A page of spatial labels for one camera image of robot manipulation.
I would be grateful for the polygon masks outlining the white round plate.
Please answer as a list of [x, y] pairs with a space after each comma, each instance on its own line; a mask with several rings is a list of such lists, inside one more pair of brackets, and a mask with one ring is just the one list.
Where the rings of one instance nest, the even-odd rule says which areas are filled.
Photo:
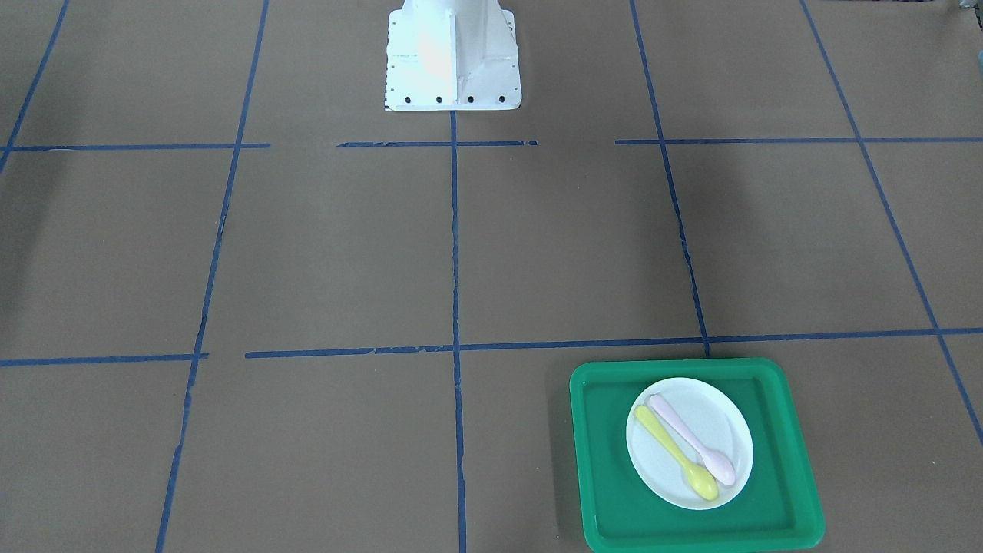
[[[636, 416], [644, 407], [666, 430], [668, 438], [689, 462], [704, 466], [704, 449], [719, 452], [733, 466], [733, 482], [715, 479], [717, 497], [700, 496], [683, 466]], [[689, 511], [715, 510], [730, 503], [747, 487], [753, 472], [754, 445], [742, 412], [708, 382], [670, 377], [649, 385], [629, 407], [625, 423], [626, 452], [639, 479], [661, 500]]]

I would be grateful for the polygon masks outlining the yellow plastic spoon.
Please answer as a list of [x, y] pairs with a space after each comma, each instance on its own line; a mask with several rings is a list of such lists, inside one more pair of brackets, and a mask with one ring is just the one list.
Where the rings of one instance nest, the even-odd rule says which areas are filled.
[[713, 477], [709, 469], [704, 468], [699, 463], [695, 463], [684, 454], [677, 442], [674, 441], [673, 437], [668, 434], [664, 425], [660, 423], [659, 418], [656, 414], [649, 409], [648, 406], [639, 405], [635, 406], [633, 409], [633, 416], [635, 419], [648, 431], [650, 436], [654, 438], [666, 449], [667, 454], [670, 455], [672, 459], [681, 467], [683, 476], [686, 479], [686, 483], [691, 487], [691, 489], [698, 494], [700, 498], [704, 501], [715, 501], [719, 497], [719, 488], [717, 488], [717, 481]]

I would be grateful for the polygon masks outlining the pink plastic spoon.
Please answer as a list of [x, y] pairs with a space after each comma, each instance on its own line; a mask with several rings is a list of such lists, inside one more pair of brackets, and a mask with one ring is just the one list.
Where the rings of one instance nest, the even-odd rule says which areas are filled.
[[659, 414], [661, 418], [666, 420], [674, 428], [675, 432], [684, 438], [692, 448], [695, 448], [695, 451], [698, 452], [703, 461], [703, 466], [705, 466], [710, 475], [715, 477], [720, 483], [723, 483], [723, 485], [734, 485], [736, 482], [736, 472], [730, 459], [722, 454], [722, 452], [718, 452], [716, 449], [711, 449], [703, 444], [663, 396], [654, 393], [647, 400], [647, 405], [656, 414]]

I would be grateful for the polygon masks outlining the green plastic tray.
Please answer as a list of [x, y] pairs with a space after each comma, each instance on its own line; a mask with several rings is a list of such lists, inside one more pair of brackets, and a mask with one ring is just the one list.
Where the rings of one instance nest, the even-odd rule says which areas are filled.
[[[629, 407], [654, 382], [715, 386], [742, 412], [754, 445], [747, 487], [715, 510], [661, 500], [626, 451]], [[810, 548], [826, 530], [789, 383], [763, 358], [587, 362], [570, 378], [581, 518], [594, 552], [766, 552]]]

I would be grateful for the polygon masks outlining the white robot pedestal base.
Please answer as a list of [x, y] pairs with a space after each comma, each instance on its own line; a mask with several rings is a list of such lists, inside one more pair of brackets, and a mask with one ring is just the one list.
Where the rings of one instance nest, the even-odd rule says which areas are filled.
[[405, 1], [387, 24], [386, 110], [520, 108], [516, 21], [498, 1]]

